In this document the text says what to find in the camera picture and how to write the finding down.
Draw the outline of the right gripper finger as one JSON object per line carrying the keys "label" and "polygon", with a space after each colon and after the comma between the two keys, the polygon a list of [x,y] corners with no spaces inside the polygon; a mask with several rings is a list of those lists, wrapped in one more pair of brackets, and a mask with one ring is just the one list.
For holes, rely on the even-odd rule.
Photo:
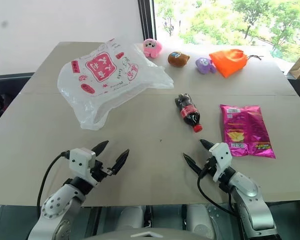
{"label": "right gripper finger", "polygon": [[215,145],[214,143],[207,141],[205,139],[200,139],[199,141],[207,151],[209,151]]}
{"label": "right gripper finger", "polygon": [[201,176],[202,174],[202,169],[197,166],[196,162],[186,153],[182,154],[186,163],[188,164],[188,166],[198,175]]}

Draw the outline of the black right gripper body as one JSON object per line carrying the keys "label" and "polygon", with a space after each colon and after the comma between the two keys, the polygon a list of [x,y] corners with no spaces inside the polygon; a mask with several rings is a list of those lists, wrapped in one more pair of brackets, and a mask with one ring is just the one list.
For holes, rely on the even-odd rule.
{"label": "black right gripper body", "polygon": [[204,167],[200,172],[200,178],[204,178],[206,175],[213,177],[217,171],[217,160],[214,156],[211,156],[207,159]]}

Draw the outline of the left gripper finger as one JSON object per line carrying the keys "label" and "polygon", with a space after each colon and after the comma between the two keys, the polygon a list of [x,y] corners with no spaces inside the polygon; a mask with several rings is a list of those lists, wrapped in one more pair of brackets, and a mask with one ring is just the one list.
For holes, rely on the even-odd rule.
{"label": "left gripper finger", "polygon": [[130,150],[127,149],[125,150],[115,161],[115,164],[112,166],[112,168],[110,169],[112,171],[112,175],[116,175],[121,168],[123,167],[123,165],[125,164],[128,156],[129,156],[129,152]]}
{"label": "left gripper finger", "polygon": [[97,157],[103,152],[103,150],[106,148],[108,143],[109,143],[108,140],[102,141],[99,144],[97,144],[95,147],[93,147],[91,151],[94,152],[95,156]]}

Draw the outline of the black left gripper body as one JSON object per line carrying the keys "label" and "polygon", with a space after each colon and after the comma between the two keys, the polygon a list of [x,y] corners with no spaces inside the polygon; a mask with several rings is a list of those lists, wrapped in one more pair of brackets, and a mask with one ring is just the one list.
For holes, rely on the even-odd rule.
{"label": "black left gripper body", "polygon": [[96,180],[95,187],[107,176],[114,175],[113,167],[104,167],[101,161],[95,160],[93,168],[91,168],[90,173],[94,180]]}

